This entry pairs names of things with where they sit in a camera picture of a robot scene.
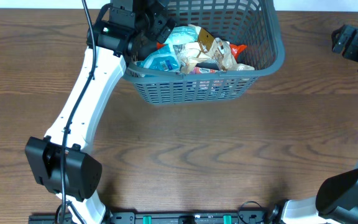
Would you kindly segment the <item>beige brown snack bag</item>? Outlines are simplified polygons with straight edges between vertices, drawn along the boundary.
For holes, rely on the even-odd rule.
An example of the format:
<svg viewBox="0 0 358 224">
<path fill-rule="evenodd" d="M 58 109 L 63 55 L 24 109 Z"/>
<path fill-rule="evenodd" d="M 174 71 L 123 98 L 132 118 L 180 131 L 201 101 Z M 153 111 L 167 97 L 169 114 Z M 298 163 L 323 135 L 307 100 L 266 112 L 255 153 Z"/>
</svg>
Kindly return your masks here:
<svg viewBox="0 0 358 224">
<path fill-rule="evenodd" d="M 208 50 L 206 50 L 205 45 L 199 43 L 198 37 L 194 42 L 177 47 L 177 58 L 181 65 L 180 71 L 185 74 L 190 74 L 195 67 L 223 70 L 224 56 L 230 49 L 228 42 L 218 37 L 212 41 L 212 46 Z"/>
</svg>

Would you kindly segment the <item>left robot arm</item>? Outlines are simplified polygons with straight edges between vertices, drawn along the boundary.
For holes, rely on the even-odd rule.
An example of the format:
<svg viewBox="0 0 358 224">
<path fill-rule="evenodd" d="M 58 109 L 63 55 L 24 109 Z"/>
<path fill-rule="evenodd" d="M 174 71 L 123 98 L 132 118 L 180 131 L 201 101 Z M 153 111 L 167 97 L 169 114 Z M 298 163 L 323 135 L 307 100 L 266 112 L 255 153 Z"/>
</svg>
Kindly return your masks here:
<svg viewBox="0 0 358 224">
<path fill-rule="evenodd" d="M 102 165 L 91 156 L 101 115 L 141 39 L 164 43 L 175 27 L 167 1 L 111 1 L 88 21 L 78 79 L 58 118 L 43 138 L 31 137 L 25 154 L 36 183 L 61 200 L 55 222 L 109 223 L 97 193 Z"/>
</svg>

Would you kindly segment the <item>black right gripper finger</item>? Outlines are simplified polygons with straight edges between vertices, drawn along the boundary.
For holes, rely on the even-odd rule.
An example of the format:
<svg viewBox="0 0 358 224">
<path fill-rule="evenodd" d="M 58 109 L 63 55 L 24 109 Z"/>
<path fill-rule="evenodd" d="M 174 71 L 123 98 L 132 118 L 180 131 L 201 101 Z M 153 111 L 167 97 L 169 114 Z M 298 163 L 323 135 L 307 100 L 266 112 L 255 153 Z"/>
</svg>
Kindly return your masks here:
<svg viewBox="0 0 358 224">
<path fill-rule="evenodd" d="M 348 60 L 358 61 L 358 29 L 346 32 L 342 56 Z"/>
<path fill-rule="evenodd" d="M 356 54 L 357 53 L 357 41 L 355 37 L 358 33 L 358 29 L 350 25 L 343 25 L 339 29 L 336 29 L 331 34 L 332 51 L 340 54 Z"/>
</svg>

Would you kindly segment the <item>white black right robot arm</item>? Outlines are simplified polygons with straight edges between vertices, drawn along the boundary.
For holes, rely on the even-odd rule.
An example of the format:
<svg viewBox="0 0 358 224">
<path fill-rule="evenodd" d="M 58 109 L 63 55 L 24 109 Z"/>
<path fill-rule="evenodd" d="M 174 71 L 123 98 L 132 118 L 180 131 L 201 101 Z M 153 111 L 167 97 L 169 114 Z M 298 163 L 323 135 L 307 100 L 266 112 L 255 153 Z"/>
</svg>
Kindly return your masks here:
<svg viewBox="0 0 358 224">
<path fill-rule="evenodd" d="M 358 63 L 358 28 L 344 25 L 331 39 L 334 53 Z M 316 196 L 275 207 L 271 222 L 358 223 L 358 160 L 352 170 L 326 179 Z"/>
</svg>

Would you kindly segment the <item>teal white snack bag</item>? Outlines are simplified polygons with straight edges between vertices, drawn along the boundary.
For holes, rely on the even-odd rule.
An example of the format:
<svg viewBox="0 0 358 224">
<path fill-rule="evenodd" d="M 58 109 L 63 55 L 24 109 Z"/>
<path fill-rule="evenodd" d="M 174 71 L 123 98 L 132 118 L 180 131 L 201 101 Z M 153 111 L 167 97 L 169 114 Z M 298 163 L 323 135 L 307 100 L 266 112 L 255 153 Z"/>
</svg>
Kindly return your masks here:
<svg viewBox="0 0 358 224">
<path fill-rule="evenodd" d="M 182 45 L 198 40 L 198 33 L 194 27 L 175 27 L 164 44 Z"/>
</svg>

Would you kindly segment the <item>beige paper bag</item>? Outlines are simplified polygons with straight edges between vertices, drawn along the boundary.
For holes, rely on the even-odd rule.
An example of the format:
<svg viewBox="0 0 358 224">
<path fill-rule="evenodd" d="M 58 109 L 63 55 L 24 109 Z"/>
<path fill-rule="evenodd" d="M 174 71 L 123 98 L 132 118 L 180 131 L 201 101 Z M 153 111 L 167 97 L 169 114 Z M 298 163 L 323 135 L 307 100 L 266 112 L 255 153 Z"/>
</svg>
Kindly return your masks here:
<svg viewBox="0 0 358 224">
<path fill-rule="evenodd" d="M 214 57 L 218 67 L 223 71 L 253 71 L 255 68 L 250 65 L 239 63 L 231 53 L 230 42 L 215 38 Z"/>
</svg>

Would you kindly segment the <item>Kleenex tissue multipack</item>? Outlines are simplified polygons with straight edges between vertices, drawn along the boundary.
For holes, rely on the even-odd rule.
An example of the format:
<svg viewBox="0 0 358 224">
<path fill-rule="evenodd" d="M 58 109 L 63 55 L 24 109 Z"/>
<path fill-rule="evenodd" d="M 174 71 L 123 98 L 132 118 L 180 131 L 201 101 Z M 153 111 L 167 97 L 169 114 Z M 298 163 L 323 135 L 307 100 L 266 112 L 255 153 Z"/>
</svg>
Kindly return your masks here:
<svg viewBox="0 0 358 224">
<path fill-rule="evenodd" d="M 211 68 L 201 68 L 195 67 L 189 74 L 190 75 L 200 75 L 200 74 L 209 74 L 209 73 L 216 73 L 217 70 Z M 210 81 L 200 81 L 199 89 L 200 90 L 207 90 L 209 88 Z M 217 87 L 223 84 L 223 80 L 214 80 L 212 82 L 212 91 L 216 91 Z"/>
</svg>

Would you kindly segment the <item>grey plastic basket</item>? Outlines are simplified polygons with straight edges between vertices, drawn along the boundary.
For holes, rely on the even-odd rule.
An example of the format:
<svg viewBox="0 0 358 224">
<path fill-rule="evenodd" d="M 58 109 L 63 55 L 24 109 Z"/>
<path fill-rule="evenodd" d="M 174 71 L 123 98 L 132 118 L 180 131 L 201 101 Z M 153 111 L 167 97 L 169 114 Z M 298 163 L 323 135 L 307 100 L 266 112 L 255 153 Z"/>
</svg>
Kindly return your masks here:
<svg viewBox="0 0 358 224">
<path fill-rule="evenodd" d="M 237 61 L 255 69 L 185 75 L 148 70 L 132 63 L 123 78 L 150 104 L 235 99 L 258 78 L 276 72 L 284 62 L 285 49 L 272 0 L 176 0 L 169 2 L 167 12 L 179 26 L 194 24 L 213 37 L 245 44 Z"/>
</svg>

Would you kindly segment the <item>San Remo spaghetti packet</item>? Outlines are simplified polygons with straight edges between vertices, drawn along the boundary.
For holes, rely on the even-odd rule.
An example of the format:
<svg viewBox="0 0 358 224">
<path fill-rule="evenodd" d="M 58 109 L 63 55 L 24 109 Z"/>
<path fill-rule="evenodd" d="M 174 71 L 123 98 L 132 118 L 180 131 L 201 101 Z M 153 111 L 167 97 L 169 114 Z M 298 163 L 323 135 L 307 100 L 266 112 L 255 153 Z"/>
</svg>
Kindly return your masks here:
<svg viewBox="0 0 358 224">
<path fill-rule="evenodd" d="M 166 44 L 156 43 L 156 44 L 152 44 L 152 46 L 156 46 L 156 48 L 158 50 L 158 49 L 161 49 L 164 46 L 166 46 Z M 229 44 L 229 46 L 231 48 L 231 53 L 236 60 L 237 60 L 238 56 L 247 48 L 246 45 Z M 197 42 L 190 42 L 190 43 L 182 44 L 182 45 L 174 45 L 174 47 L 176 47 L 176 48 L 182 47 L 182 48 L 200 50 L 200 45 Z"/>
</svg>

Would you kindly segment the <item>blue white snack bag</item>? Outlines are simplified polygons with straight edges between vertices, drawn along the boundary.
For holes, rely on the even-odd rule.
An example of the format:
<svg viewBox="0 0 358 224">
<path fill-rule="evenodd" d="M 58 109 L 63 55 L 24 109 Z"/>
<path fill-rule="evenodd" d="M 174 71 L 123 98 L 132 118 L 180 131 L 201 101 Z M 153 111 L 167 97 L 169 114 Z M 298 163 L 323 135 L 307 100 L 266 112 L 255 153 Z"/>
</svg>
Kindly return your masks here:
<svg viewBox="0 0 358 224">
<path fill-rule="evenodd" d="M 145 59 L 137 61 L 135 64 L 141 68 L 163 72 L 178 72 L 181 67 L 173 45 L 171 44 L 165 45 L 161 49 L 152 52 Z"/>
</svg>

